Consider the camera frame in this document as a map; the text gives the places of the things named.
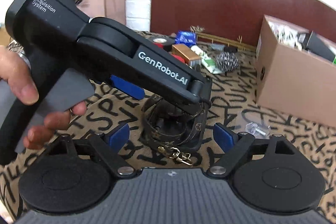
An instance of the gray trigger handle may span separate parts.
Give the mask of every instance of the gray trigger handle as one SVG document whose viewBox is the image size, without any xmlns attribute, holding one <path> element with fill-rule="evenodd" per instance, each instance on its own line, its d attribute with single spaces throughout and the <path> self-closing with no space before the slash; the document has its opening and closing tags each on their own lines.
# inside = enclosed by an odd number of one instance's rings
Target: gray trigger handle
<svg viewBox="0 0 336 224">
<path fill-rule="evenodd" d="M 23 139 L 28 134 L 28 130 L 32 126 L 43 124 L 47 114 L 57 111 L 66 111 L 77 103 L 92 96 L 94 93 L 94 88 L 85 75 L 72 68 L 67 69 L 37 108 L 28 126 L 24 130 L 20 141 L 16 146 L 15 152 L 22 153 L 24 149 Z M 7 82 L 1 80 L 0 127 L 15 100 L 16 97 L 11 92 Z"/>
</svg>

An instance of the gold metal clasp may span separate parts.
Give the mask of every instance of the gold metal clasp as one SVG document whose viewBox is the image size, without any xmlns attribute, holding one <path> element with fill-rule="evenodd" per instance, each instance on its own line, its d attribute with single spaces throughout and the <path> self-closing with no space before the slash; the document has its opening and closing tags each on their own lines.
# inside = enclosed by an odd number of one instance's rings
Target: gold metal clasp
<svg viewBox="0 0 336 224">
<path fill-rule="evenodd" d="M 167 154 L 165 148 L 163 146 L 159 146 L 157 148 L 157 150 L 159 151 L 159 153 L 163 154 L 165 157 L 169 157 L 169 155 Z"/>
<path fill-rule="evenodd" d="M 190 153 L 181 153 L 181 151 L 176 147 L 172 147 L 171 149 L 175 152 L 169 157 L 170 159 L 176 160 L 189 166 L 193 164 L 190 160 Z"/>
</svg>

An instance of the blue gripper pad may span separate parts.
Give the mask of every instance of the blue gripper pad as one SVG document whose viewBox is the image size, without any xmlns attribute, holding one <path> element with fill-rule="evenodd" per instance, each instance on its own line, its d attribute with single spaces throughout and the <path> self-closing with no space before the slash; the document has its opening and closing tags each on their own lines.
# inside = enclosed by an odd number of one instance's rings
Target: blue gripper pad
<svg viewBox="0 0 336 224">
<path fill-rule="evenodd" d="M 127 143 L 128 139 L 128 123 L 122 123 L 118 125 L 104 136 L 105 143 L 107 143 L 115 153 L 118 153 L 119 150 L 123 148 L 125 143 Z"/>
<path fill-rule="evenodd" d="M 238 142 L 238 135 L 217 122 L 213 127 L 213 139 L 227 153 Z"/>
<path fill-rule="evenodd" d="M 116 77 L 115 75 L 112 75 L 110 79 L 116 89 L 131 96 L 132 98 L 136 100 L 142 100 L 145 97 L 145 91 L 137 85 L 127 82 L 122 78 Z"/>
</svg>

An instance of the black leather strap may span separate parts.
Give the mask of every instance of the black leather strap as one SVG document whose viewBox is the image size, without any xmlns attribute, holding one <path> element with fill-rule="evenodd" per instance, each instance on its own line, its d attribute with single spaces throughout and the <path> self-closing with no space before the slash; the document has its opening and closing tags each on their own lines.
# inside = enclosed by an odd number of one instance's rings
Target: black leather strap
<svg viewBox="0 0 336 224">
<path fill-rule="evenodd" d="M 169 104 L 162 97 L 156 94 L 152 95 L 142 107 L 143 137 L 146 144 L 160 153 L 162 153 L 163 147 L 165 151 L 163 154 L 167 157 L 174 153 L 172 147 L 178 148 L 183 153 L 188 153 L 189 151 L 182 145 L 199 137 L 205 129 L 206 113 L 211 103 L 208 100 L 203 100 L 201 104 L 199 113 L 190 116 Z"/>
</svg>

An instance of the clear plastic bag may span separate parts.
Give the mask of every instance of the clear plastic bag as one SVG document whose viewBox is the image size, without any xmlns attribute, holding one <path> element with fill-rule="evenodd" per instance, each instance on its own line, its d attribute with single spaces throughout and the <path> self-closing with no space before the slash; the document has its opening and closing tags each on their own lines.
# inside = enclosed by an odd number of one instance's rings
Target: clear plastic bag
<svg viewBox="0 0 336 224">
<path fill-rule="evenodd" d="M 269 139 L 271 135 L 270 126 L 255 112 L 240 112 L 236 117 L 233 131 L 235 133 L 245 131 L 251 133 L 257 139 Z"/>
</svg>

